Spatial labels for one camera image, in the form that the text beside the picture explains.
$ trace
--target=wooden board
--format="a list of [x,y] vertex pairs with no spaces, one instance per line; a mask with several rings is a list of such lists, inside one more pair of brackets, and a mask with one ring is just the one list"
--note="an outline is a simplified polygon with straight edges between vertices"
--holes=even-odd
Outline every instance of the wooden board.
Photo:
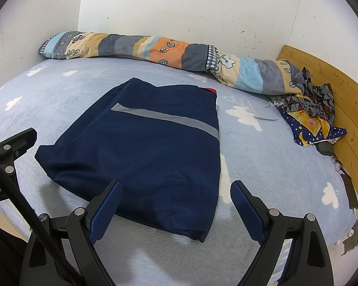
[[16,236],[25,242],[28,242],[26,238],[24,238],[15,227],[11,225],[11,223],[0,213],[0,228],[4,231],[8,232],[9,234]]
[[325,61],[299,49],[284,45],[278,59],[286,59],[298,68],[307,68],[315,85],[330,83],[336,105],[338,127],[347,135],[334,145],[334,151],[350,174],[358,192],[358,83]]

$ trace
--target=light blue bed sheet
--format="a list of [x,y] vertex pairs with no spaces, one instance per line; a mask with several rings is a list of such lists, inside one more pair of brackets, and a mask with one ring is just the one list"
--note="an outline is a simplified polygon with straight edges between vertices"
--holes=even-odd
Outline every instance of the light blue bed sheet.
[[[121,58],[47,60],[0,88],[0,141],[30,127],[38,134],[36,145],[16,161],[20,189],[36,214],[64,216],[87,203],[46,176],[34,159],[38,146],[54,144],[98,98],[132,77],[156,86],[216,89],[220,192],[204,243],[114,216],[95,248],[117,285],[237,285],[259,245],[231,201],[229,188],[236,179],[284,215],[315,214],[327,245],[351,229],[356,219],[331,158],[313,145],[296,145],[289,126],[265,96],[226,87],[211,76]],[[0,202],[0,212],[25,237],[30,235],[8,200]],[[289,247],[287,241],[271,282],[281,276]],[[73,261],[71,251],[68,259]]]

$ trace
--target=navy blue garment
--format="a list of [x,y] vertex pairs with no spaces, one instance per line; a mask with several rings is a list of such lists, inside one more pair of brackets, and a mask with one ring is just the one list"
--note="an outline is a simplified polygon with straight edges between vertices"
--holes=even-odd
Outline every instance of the navy blue garment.
[[53,181],[88,201],[118,179],[117,215],[203,242],[218,201],[218,130],[214,92],[132,78],[35,158]]

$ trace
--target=metal bolt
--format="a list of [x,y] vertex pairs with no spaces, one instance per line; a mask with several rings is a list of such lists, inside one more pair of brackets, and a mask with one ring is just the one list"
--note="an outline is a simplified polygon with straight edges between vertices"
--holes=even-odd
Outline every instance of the metal bolt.
[[8,174],[11,174],[13,171],[14,171],[14,167],[12,167],[11,165],[5,168],[5,172]]
[[83,209],[82,207],[79,207],[79,208],[75,209],[74,213],[77,216],[82,215],[83,213],[85,213],[85,209]]
[[269,214],[271,214],[272,216],[278,216],[280,215],[280,212],[278,209],[270,209]]
[[316,220],[316,217],[313,214],[306,215],[306,218],[309,219],[310,221],[315,221]]
[[48,217],[48,215],[46,215],[46,214],[41,214],[38,218],[39,218],[41,221],[44,221],[47,217]]

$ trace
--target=gray checkered fabric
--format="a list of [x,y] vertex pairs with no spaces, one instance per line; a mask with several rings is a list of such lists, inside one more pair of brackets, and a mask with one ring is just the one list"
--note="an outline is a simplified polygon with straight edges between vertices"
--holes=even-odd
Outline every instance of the gray checkered fabric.
[[40,49],[38,50],[38,53],[39,53],[39,54],[45,56],[45,55],[44,55],[44,50],[45,50],[46,46],[48,45],[49,41],[50,41],[52,38],[54,38],[56,35],[57,35],[57,34],[53,35],[50,39],[46,40],[46,41],[41,45]]
[[217,48],[213,45],[208,45],[208,57],[205,68],[207,70],[217,70],[219,68],[219,58],[216,54]]

